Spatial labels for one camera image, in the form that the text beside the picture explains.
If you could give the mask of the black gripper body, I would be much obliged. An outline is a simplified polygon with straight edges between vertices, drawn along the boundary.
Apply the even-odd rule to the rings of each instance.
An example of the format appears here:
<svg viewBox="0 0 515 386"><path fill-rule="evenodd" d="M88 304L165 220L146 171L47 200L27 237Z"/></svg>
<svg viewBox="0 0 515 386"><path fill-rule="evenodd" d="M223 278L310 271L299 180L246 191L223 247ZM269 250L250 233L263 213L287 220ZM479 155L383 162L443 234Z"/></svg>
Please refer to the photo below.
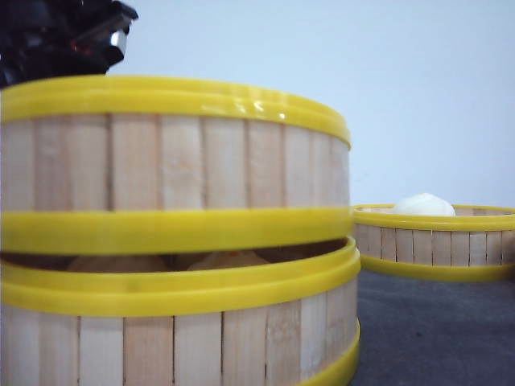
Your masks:
<svg viewBox="0 0 515 386"><path fill-rule="evenodd" d="M121 1L2 1L1 87L106 74L124 60L137 19Z"/></svg>

